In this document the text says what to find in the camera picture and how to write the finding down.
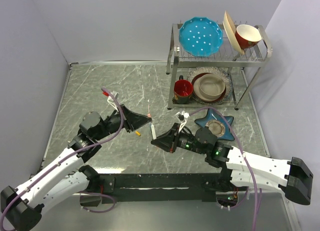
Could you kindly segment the white pen pink tip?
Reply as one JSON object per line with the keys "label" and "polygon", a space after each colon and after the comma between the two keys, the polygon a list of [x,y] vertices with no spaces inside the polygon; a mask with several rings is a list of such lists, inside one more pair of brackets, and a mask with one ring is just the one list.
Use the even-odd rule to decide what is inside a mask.
{"label": "white pen pink tip", "polygon": [[152,139],[155,140],[157,138],[157,135],[155,131],[155,126],[152,122],[150,123],[150,130],[151,130]]}

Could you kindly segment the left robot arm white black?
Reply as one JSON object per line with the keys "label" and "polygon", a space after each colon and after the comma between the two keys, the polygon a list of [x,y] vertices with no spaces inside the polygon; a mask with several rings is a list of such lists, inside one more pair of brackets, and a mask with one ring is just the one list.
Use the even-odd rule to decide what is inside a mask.
{"label": "left robot arm white black", "polygon": [[16,188],[7,186],[1,191],[0,219],[7,219],[16,231],[30,231],[47,211],[73,194],[96,195],[104,184],[86,162],[102,147],[101,139],[110,141],[121,129],[130,133],[151,121],[124,104],[106,119],[96,111],[86,113],[78,134],[54,161]]}

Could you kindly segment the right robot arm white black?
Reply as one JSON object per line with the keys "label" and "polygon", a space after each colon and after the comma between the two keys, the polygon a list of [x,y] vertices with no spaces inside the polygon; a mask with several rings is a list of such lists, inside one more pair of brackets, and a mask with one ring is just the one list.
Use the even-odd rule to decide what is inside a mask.
{"label": "right robot arm white black", "polygon": [[205,162],[221,169],[221,176],[212,181],[213,189],[227,192],[236,187],[248,187],[282,192],[284,196],[300,205],[311,203],[313,177],[306,163],[298,158],[290,160],[264,157],[240,151],[224,144],[207,128],[199,128],[195,134],[180,131],[174,123],[166,133],[151,141],[151,144],[167,153],[177,148],[205,156]]}

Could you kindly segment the small round patterned saucer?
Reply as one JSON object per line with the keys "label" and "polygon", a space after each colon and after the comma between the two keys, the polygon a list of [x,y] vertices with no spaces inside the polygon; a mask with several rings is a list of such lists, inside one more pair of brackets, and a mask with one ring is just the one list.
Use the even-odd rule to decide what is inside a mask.
{"label": "small round patterned saucer", "polygon": [[205,126],[218,138],[221,138],[226,132],[225,125],[216,119],[208,121]]}

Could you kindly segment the blue star shaped dish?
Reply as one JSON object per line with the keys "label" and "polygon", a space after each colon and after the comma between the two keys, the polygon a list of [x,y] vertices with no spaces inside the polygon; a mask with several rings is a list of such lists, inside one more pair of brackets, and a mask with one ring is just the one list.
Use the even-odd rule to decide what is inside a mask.
{"label": "blue star shaped dish", "polygon": [[195,122],[195,124],[197,124],[200,127],[208,128],[208,127],[206,127],[206,123],[210,120],[218,120],[221,123],[223,123],[225,126],[225,134],[222,137],[216,136],[219,140],[225,140],[225,141],[234,141],[235,140],[235,137],[231,133],[231,130],[230,130],[230,126],[232,125],[232,123],[234,121],[233,116],[221,117],[216,111],[214,111],[212,109],[208,109],[207,113],[204,117],[197,118],[194,122]]}

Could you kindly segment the red mug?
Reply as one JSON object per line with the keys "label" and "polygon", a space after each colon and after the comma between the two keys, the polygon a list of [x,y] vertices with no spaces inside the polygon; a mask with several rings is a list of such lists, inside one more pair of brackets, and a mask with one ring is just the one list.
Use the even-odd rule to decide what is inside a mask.
{"label": "red mug", "polygon": [[193,91],[193,84],[180,75],[178,80],[174,83],[173,101],[177,104],[187,104],[193,94]]}

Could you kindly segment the metal dish rack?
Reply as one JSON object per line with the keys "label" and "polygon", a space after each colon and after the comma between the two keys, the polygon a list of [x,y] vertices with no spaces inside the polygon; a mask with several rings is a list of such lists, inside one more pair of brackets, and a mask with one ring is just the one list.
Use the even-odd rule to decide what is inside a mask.
{"label": "metal dish rack", "polygon": [[174,23],[171,26],[170,46],[169,54],[167,57],[166,74],[171,75],[168,104],[166,105],[168,110],[173,108],[198,108],[203,105],[197,101],[190,101],[187,104],[174,103],[174,86],[177,80],[177,75],[186,76],[190,69],[197,67],[219,67],[227,68],[227,72],[230,74],[232,68],[240,68],[240,73],[243,78],[246,79],[244,69],[252,68],[257,69],[250,82],[246,83],[246,89],[239,99],[236,98],[235,91],[232,92],[232,96],[228,101],[221,104],[216,104],[217,108],[234,108],[236,111],[242,106],[245,98],[250,96],[250,91],[254,87],[258,77],[261,75],[266,64],[272,57],[272,44],[262,25],[256,25],[255,28],[262,36],[262,43],[264,48],[255,45],[244,51],[241,55],[234,51],[228,38],[223,38],[223,44],[219,51],[212,54],[209,57],[196,57],[187,53],[179,41],[179,31],[182,28],[181,23]]}

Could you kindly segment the glass patterned plate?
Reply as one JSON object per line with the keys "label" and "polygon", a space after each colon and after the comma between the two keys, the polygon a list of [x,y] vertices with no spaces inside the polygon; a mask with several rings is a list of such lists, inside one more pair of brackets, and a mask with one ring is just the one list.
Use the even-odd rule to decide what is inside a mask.
{"label": "glass patterned plate", "polygon": [[[217,75],[219,78],[222,78],[222,80],[225,83],[224,92],[216,100],[206,101],[205,98],[200,97],[200,94],[196,94],[195,82],[198,79],[200,79],[202,76],[207,75],[207,74]],[[197,67],[197,68],[194,68],[188,73],[186,79],[193,84],[193,90],[194,90],[193,91],[193,98],[201,104],[221,105],[225,102],[228,102],[232,93],[233,93],[233,83],[232,83],[231,75],[219,67]]]}

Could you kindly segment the blue polka dot plate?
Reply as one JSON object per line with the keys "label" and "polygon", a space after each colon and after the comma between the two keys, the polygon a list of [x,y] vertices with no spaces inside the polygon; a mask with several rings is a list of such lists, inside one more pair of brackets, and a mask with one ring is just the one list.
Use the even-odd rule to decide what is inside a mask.
{"label": "blue polka dot plate", "polygon": [[223,44],[223,31],[207,17],[193,17],[179,29],[182,48],[194,57],[209,57],[217,53]]}

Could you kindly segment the cream plate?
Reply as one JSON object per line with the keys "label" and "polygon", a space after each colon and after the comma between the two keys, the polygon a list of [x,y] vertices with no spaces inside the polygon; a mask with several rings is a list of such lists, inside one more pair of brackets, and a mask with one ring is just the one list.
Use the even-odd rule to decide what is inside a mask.
{"label": "cream plate", "polygon": [[222,25],[232,48],[243,56],[245,51],[241,49],[239,42],[236,39],[236,26],[227,11],[224,12]]}

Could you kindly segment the red white bowl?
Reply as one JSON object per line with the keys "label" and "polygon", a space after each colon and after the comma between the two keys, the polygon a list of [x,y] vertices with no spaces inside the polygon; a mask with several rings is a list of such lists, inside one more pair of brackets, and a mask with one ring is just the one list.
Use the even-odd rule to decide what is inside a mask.
{"label": "red white bowl", "polygon": [[236,27],[235,37],[241,49],[248,49],[255,46],[262,40],[260,31],[251,25],[240,24]]}

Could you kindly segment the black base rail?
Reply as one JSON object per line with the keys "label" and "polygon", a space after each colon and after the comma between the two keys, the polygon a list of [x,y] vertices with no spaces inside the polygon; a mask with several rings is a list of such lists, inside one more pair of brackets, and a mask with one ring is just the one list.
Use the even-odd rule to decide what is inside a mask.
{"label": "black base rail", "polygon": [[117,202],[215,202],[217,192],[236,190],[229,173],[98,174],[85,189],[91,194],[109,195]]}

